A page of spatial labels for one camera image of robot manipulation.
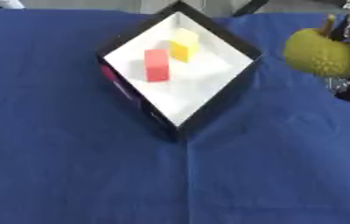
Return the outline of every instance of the table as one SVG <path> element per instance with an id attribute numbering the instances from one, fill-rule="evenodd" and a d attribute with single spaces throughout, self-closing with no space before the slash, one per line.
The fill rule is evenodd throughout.
<path id="1" fill-rule="evenodd" d="M 265 55 L 246 97 L 184 145 L 95 58 L 146 16 L 0 10 L 0 224 L 350 224 L 350 102 L 281 56 L 325 16 L 219 19 Z"/>

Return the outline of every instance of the black box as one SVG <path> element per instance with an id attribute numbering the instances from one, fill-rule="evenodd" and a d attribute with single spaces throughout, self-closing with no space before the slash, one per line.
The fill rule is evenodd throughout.
<path id="1" fill-rule="evenodd" d="M 170 80 L 144 79 L 144 50 L 169 49 L 178 28 L 199 35 L 199 51 L 188 62 L 170 58 Z M 174 139 L 187 139 L 246 91 L 262 56 L 252 45 L 181 1 L 98 50 L 106 76 Z"/>

